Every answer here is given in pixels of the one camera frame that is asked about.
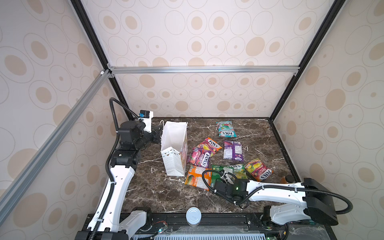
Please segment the green candy packet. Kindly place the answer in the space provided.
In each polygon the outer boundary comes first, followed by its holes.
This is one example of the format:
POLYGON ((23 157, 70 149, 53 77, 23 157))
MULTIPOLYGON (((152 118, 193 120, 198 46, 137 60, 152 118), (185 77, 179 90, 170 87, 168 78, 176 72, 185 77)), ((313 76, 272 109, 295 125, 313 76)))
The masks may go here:
POLYGON ((227 168, 226 166, 219 166, 219 165, 212 165, 212 178, 211 178, 211 188, 214 188, 215 183, 217 180, 223 183, 227 183, 226 177, 222 177, 218 172, 226 173, 229 172, 231 169, 227 168))

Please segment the white paper bag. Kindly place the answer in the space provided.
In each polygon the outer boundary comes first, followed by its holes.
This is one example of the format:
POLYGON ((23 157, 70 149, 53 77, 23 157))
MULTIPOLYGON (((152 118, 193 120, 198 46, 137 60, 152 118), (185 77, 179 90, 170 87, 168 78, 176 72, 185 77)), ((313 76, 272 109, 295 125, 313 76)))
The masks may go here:
POLYGON ((187 122, 165 123, 161 137, 161 155, 168 176, 185 176, 188 153, 187 127, 187 122))

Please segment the orange candy packet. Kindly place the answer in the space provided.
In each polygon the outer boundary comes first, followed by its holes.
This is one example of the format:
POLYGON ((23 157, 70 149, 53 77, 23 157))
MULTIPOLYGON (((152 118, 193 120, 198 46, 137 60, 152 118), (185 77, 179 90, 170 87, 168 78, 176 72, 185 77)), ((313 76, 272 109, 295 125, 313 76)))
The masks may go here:
POLYGON ((209 191, 209 188, 204 184, 203 179, 205 179, 206 183, 210 186, 211 180, 212 180, 212 173, 211 172, 205 173, 203 178, 202 173, 205 170, 207 169, 203 167, 191 165, 187 174, 185 185, 193 186, 193 187, 197 187, 197 188, 209 191))

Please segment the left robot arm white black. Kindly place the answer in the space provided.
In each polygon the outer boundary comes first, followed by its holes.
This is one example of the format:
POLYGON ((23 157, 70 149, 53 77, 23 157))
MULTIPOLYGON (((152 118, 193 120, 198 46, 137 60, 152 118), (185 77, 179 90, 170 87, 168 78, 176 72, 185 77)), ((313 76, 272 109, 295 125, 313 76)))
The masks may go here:
POLYGON ((109 180, 96 213, 88 226, 77 233, 77 240, 130 240, 137 231, 147 232, 153 225, 150 208, 134 208, 124 220, 121 212, 142 151, 150 144, 161 143, 164 125, 153 125, 153 112, 145 110, 132 113, 133 120, 119 124, 115 105, 128 112, 131 109, 115 98, 110 98, 109 104, 116 130, 116 140, 105 163, 109 180))

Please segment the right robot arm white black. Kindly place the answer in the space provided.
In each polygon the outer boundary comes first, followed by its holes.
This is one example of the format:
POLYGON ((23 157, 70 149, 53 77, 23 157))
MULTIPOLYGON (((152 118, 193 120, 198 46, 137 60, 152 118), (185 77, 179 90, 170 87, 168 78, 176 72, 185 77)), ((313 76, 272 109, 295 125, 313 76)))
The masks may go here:
POLYGON ((261 222, 266 226, 302 220, 336 226, 339 215, 353 210, 350 200, 328 191, 311 178, 301 183, 270 184, 238 179, 232 173, 211 169, 204 170, 202 176, 210 192, 241 209, 247 208, 250 202, 274 202, 274 206, 264 208, 261 222))

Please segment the yellow green Fox's packet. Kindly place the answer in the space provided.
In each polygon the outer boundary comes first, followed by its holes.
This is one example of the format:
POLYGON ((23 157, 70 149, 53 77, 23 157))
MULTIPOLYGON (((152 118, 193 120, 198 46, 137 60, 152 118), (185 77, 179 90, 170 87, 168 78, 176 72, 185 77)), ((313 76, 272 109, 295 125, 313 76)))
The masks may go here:
POLYGON ((238 179, 247 179, 247 174, 244 165, 237 164, 237 165, 230 165, 227 166, 228 172, 235 175, 238 179))

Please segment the red yellow Fox's packet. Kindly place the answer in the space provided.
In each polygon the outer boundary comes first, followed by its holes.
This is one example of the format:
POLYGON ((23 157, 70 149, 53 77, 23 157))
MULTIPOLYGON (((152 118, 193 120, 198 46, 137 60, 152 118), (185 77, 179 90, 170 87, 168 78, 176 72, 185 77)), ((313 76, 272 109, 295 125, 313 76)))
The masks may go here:
POLYGON ((246 171, 258 182, 266 180, 273 174, 273 170, 268 168, 259 158, 256 158, 245 165, 246 171))

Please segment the purple candy packet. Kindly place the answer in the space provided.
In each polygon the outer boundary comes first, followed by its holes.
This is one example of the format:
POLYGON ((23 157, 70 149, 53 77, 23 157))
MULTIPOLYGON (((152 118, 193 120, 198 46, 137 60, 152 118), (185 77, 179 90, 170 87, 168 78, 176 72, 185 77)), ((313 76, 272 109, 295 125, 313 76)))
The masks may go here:
POLYGON ((242 144, 236 141, 224 141, 223 159, 243 162, 244 156, 242 144))

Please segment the white round cap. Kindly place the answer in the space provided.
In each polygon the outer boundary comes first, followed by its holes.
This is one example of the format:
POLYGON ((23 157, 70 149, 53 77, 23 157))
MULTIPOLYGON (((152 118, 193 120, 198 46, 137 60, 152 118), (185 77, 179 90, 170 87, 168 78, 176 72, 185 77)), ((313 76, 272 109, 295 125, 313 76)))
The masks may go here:
POLYGON ((190 226, 197 226, 202 220, 201 211, 197 207, 189 208, 186 212, 186 220, 190 226))

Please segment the pink Fox's berries packet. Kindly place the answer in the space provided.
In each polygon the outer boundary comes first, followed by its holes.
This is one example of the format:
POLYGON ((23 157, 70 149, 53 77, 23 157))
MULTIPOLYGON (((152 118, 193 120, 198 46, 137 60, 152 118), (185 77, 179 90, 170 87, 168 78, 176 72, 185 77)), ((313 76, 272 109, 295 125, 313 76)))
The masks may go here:
POLYGON ((188 163, 202 168, 208 168, 212 151, 204 148, 193 148, 188 163))

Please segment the orange red Fox's packet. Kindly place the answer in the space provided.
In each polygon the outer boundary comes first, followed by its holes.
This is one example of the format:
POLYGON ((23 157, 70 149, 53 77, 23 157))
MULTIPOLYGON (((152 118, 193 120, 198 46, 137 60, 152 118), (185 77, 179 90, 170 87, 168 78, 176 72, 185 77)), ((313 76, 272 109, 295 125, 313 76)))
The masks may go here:
POLYGON ((211 138, 206 138, 203 142, 197 145, 197 148, 211 151, 211 157, 222 149, 222 147, 211 138))

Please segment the teal Fox's candy packet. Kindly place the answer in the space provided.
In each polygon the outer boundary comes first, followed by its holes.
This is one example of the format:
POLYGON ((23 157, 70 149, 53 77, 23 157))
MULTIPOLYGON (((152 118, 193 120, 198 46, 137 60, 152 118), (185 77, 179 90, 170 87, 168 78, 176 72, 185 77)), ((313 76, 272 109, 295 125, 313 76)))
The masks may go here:
POLYGON ((236 138, 237 134, 233 128, 232 121, 217 122, 217 130, 219 137, 236 138))

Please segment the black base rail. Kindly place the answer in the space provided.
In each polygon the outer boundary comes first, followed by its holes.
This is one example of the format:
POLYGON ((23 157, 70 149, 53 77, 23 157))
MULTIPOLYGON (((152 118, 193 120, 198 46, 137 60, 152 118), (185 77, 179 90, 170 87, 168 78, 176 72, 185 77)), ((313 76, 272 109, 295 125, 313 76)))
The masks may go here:
POLYGON ((260 213, 203 213, 197 226, 188 224, 185 213, 151 214, 151 222, 131 238, 155 236, 157 240, 335 240, 329 226, 311 220, 263 227, 260 213))

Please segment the horizontal aluminium rail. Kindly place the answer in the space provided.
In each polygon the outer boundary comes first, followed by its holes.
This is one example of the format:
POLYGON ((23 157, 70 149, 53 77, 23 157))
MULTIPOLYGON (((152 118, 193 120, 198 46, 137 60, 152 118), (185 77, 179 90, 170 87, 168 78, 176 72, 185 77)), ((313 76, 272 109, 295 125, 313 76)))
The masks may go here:
POLYGON ((111 67, 113 74, 297 73, 299 66, 111 67))

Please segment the left black frame post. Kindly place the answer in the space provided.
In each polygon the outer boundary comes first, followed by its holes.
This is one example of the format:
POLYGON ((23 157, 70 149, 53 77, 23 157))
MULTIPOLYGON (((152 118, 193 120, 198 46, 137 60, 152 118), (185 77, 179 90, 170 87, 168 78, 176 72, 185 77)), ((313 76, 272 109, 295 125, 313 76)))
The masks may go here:
MULTIPOLYGON (((71 4, 71 6, 74 8, 74 11, 75 11, 77 17, 79 18, 80 23, 83 26, 83 29, 84 29, 92 47, 93 47, 103 69, 104 70, 110 70, 109 61, 108 61, 106 54, 103 50, 101 42, 99 41, 99 38, 97 37, 97 34, 93 28, 93 25, 92 25, 92 23, 88 17, 88 14, 86 13, 86 10, 85 10, 83 3, 79 0, 70 0, 69 2, 71 4)), ((128 107, 128 103, 127 103, 127 101, 123 95, 123 91, 122 91, 117 79, 112 75, 112 77, 109 78, 109 81, 113 87, 113 90, 115 91, 115 94, 118 97, 118 100, 128 107)))

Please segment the black frame post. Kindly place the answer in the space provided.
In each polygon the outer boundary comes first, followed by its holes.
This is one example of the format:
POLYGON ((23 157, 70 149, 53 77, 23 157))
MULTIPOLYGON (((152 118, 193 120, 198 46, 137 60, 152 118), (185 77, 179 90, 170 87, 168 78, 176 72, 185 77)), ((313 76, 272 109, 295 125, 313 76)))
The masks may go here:
MULTIPOLYGON (((104 70, 110 70, 109 61, 108 61, 106 54, 103 50, 101 42, 99 41, 99 38, 97 37, 97 34, 93 28, 93 25, 92 25, 92 23, 88 17, 88 14, 86 13, 86 10, 85 10, 83 3, 79 0, 70 0, 69 2, 71 4, 71 6, 74 8, 74 11, 75 11, 77 17, 79 18, 80 23, 83 26, 83 29, 84 29, 92 47, 93 47, 103 69, 104 70)), ((127 103, 127 101, 123 95, 123 91, 122 91, 117 79, 112 75, 112 77, 109 78, 109 81, 113 87, 113 90, 115 91, 115 94, 118 97, 118 100, 128 107, 128 103, 127 103)))
POLYGON ((333 22, 337 18, 338 14, 340 13, 341 9, 345 5, 347 1, 346 0, 336 0, 331 5, 330 10, 325 15, 324 20, 321 22, 321 25, 318 29, 318 31, 315 34, 314 39, 312 40, 311 44, 309 45, 309 48, 307 49, 306 53, 304 54, 303 59, 301 60, 299 64, 299 70, 289 81, 288 86, 286 87, 285 91, 283 92, 283 95, 281 96, 280 100, 278 101, 278 104, 276 105, 274 111, 272 112, 272 115, 270 116, 270 123, 273 123, 275 119, 277 118, 278 114, 280 113, 281 109, 283 108, 286 100, 288 99, 289 95, 293 91, 295 85, 299 81, 301 75, 304 73, 304 70, 306 69, 307 65, 311 61, 312 57, 314 56, 316 50, 322 43, 323 39, 325 38, 326 34, 330 30, 333 22))

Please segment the left diagonal aluminium rail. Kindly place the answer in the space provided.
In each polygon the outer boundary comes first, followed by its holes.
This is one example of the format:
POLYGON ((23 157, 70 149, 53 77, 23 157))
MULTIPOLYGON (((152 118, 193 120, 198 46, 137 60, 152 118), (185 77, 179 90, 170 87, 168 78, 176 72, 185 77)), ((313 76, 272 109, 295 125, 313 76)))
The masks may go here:
POLYGON ((36 152, 31 161, 10 185, 1 198, 1 224, 5 222, 12 210, 16 207, 22 196, 51 158, 59 144, 71 130, 85 108, 89 105, 103 83, 108 79, 111 70, 103 70, 103 74, 93 81, 73 108, 68 112, 59 126, 52 132, 42 147, 36 152))

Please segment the right black frame post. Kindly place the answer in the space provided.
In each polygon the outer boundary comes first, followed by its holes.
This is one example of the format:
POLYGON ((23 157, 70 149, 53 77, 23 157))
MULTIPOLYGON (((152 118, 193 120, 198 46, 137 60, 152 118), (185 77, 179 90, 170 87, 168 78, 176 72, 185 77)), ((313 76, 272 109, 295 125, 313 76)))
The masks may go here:
POLYGON ((273 123, 275 119, 277 118, 278 114, 280 113, 281 109, 283 108, 286 100, 288 99, 289 95, 293 91, 295 85, 299 81, 301 75, 304 73, 304 70, 306 69, 307 65, 311 61, 312 57, 314 56, 316 50, 322 43, 323 39, 325 38, 326 34, 330 30, 333 22, 337 18, 338 14, 340 13, 341 9, 345 5, 347 1, 346 0, 336 0, 331 5, 330 10, 325 15, 324 20, 321 22, 321 25, 318 29, 318 31, 315 34, 314 39, 312 40, 311 44, 309 45, 309 48, 307 49, 306 53, 304 54, 303 59, 301 60, 299 64, 299 70, 289 81, 288 86, 286 87, 285 91, 283 92, 283 95, 281 96, 280 100, 278 101, 278 104, 276 105, 274 111, 272 112, 272 115, 270 116, 270 123, 273 123))

